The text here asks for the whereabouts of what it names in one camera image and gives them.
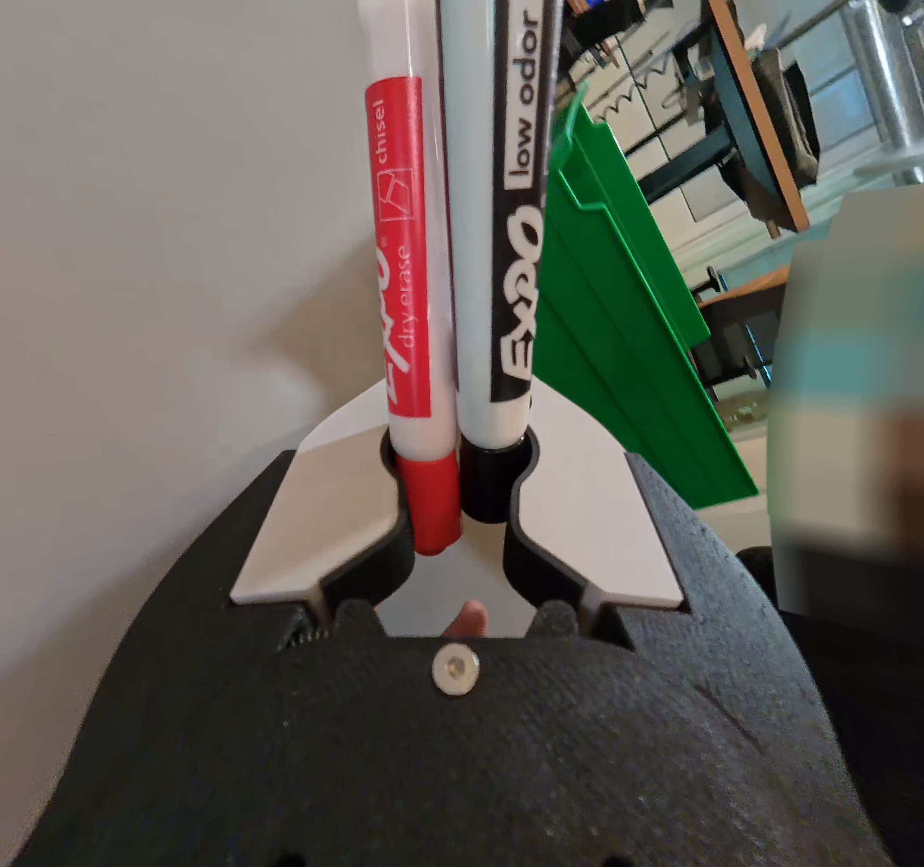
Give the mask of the black dry erase marker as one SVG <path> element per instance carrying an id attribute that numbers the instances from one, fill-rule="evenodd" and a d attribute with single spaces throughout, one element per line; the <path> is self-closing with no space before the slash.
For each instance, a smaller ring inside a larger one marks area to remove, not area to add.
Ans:
<path id="1" fill-rule="evenodd" d="M 563 0 L 435 0 L 461 507 L 505 523 L 536 345 Z"/>

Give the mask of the white desk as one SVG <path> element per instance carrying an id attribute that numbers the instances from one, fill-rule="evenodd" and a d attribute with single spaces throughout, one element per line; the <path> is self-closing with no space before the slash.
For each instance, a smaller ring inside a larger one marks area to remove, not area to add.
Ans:
<path id="1" fill-rule="evenodd" d="M 356 0 L 1 0 L 2 865 L 172 562 L 381 376 Z"/>

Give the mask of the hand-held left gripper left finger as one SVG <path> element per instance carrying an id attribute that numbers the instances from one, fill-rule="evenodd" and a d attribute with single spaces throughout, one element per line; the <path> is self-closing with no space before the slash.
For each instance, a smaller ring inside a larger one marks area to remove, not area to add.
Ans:
<path id="1" fill-rule="evenodd" d="M 290 462 L 231 588 L 237 606 L 299 604 L 319 629 L 344 602 L 378 606 L 415 550 L 380 381 L 321 421 Z"/>

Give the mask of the red dry erase marker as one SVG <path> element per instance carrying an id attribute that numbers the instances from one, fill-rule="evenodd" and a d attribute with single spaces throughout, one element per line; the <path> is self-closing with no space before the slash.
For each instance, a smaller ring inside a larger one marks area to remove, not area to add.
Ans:
<path id="1" fill-rule="evenodd" d="M 391 445 L 425 557 L 461 537 L 435 0 L 358 0 Z"/>

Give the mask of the wooden table dark frame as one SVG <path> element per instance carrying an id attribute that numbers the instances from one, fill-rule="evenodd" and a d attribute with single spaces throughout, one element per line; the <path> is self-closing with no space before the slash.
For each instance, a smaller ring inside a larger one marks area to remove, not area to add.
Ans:
<path id="1" fill-rule="evenodd" d="M 702 111 L 705 135 L 658 172 L 664 183 L 647 198 L 654 201 L 718 168 L 757 221 L 777 230 L 807 231 L 804 188 L 796 187 L 774 132 L 752 71 L 756 57 L 749 58 L 745 49 L 733 1 L 700 0 L 699 24 L 676 41 L 672 55 L 684 91 Z"/>

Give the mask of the long wooden table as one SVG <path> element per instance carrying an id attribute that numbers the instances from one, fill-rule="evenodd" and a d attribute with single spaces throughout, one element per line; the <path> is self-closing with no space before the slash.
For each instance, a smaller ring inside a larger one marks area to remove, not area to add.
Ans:
<path id="1" fill-rule="evenodd" d="M 789 271 L 784 266 L 727 289 L 722 275 L 708 268 L 709 279 L 691 290 L 709 329 L 690 353 L 704 388 L 743 376 L 770 386 Z"/>

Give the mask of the green plastic bin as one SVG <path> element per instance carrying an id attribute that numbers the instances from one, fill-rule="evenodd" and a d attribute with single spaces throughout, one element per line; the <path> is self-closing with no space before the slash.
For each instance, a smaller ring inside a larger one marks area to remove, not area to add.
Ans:
<path id="1" fill-rule="evenodd" d="M 689 356 L 710 331 L 586 90 L 553 122 L 534 375 L 693 510 L 755 497 Z"/>

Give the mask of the person's left hand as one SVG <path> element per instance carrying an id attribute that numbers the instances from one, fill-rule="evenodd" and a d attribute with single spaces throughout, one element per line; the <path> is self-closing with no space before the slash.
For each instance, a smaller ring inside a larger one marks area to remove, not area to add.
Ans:
<path id="1" fill-rule="evenodd" d="M 471 599 L 463 604 L 442 637 L 453 642 L 483 639 L 488 634 L 488 625 L 487 608 L 478 600 Z"/>

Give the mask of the black bag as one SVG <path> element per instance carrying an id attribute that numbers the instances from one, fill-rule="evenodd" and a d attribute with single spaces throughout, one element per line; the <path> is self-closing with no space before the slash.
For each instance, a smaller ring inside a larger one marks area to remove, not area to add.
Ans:
<path id="1" fill-rule="evenodd" d="M 754 59 L 752 71 L 796 187 L 814 185 L 821 144 L 800 66 L 791 63 L 785 67 L 781 52 L 770 49 Z"/>

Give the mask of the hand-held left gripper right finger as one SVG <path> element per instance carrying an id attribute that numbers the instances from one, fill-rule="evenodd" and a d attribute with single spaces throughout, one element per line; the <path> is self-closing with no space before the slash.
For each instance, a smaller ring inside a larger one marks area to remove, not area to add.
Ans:
<path id="1" fill-rule="evenodd" d="M 571 607 L 587 637 L 627 640 L 623 609 L 685 611 L 685 593 L 630 454 L 561 394 L 533 394 L 502 568 L 535 608 Z"/>

